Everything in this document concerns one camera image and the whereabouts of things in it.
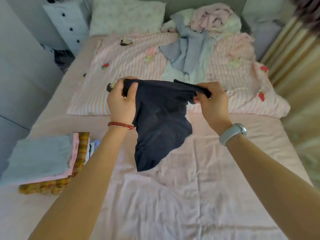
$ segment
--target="mattress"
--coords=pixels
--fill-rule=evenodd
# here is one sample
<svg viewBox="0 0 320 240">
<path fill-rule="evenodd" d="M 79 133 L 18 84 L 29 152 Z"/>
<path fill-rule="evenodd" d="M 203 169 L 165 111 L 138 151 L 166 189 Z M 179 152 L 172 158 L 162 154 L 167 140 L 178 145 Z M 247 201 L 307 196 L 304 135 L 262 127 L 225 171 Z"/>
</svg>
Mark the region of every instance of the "mattress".
<svg viewBox="0 0 320 240">
<path fill-rule="evenodd" d="M 95 140 L 106 133 L 109 116 L 66 115 L 98 40 L 85 42 L 30 138 L 88 131 Z M 248 138 L 258 147 L 311 184 L 279 119 L 254 114 L 230 117 L 247 128 Z M 137 133 L 128 133 L 90 239 L 287 239 L 202 114 L 188 112 L 187 119 L 193 134 L 144 172 L 135 168 Z M 1 187 L 1 239 L 28 238 L 55 199 L 20 195 L 17 186 Z"/>
</svg>

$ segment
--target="headboard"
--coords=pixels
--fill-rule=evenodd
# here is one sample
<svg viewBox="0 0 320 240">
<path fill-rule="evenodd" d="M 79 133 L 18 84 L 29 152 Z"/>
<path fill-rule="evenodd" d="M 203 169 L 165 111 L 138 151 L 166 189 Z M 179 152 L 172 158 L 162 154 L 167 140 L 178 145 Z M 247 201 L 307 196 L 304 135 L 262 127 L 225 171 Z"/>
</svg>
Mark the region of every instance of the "headboard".
<svg viewBox="0 0 320 240">
<path fill-rule="evenodd" d="M 164 21 L 168 21 L 170 15 L 188 8 L 199 8 L 213 3 L 228 4 L 237 15 L 241 15 L 247 0 L 141 0 L 159 1 L 166 3 Z"/>
</svg>

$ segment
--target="white drawer cabinet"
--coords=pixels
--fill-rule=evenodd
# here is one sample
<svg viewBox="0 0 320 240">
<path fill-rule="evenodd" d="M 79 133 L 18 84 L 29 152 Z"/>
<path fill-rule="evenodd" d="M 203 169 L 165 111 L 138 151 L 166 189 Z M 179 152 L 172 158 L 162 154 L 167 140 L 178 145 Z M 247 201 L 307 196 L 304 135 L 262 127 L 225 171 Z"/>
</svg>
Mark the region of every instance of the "white drawer cabinet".
<svg viewBox="0 0 320 240">
<path fill-rule="evenodd" d="M 52 23 L 74 56 L 81 50 L 82 42 L 89 36 L 90 12 L 83 1 L 66 0 L 43 6 Z"/>
</svg>

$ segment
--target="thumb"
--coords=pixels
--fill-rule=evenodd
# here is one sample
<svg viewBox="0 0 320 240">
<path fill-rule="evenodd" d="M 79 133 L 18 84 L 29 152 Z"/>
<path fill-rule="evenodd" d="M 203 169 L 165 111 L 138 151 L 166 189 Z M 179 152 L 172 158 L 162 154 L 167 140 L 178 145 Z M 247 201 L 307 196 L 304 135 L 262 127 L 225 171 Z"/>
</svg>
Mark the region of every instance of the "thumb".
<svg viewBox="0 0 320 240">
<path fill-rule="evenodd" d="M 201 104 L 208 100 L 207 96 L 204 93 L 202 92 L 196 92 L 196 93 Z"/>
<path fill-rule="evenodd" d="M 127 100 L 136 101 L 136 94 L 137 94 L 137 89 L 138 89 L 138 83 L 134 82 L 131 84 L 129 90 L 128 90 L 128 95 L 127 95 Z"/>
</svg>

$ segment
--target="forearm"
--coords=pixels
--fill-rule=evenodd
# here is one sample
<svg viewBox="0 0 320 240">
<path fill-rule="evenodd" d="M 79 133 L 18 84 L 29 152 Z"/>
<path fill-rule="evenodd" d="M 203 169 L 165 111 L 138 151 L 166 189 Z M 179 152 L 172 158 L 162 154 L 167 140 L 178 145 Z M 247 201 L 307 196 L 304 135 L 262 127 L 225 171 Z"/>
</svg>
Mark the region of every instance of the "forearm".
<svg viewBox="0 0 320 240">
<path fill-rule="evenodd" d="M 242 135 L 226 146 L 255 194 L 290 239 L 320 239 L 320 192 Z"/>
<path fill-rule="evenodd" d="M 97 151 L 30 235 L 38 239 L 89 239 L 128 129 L 110 127 Z"/>
</svg>

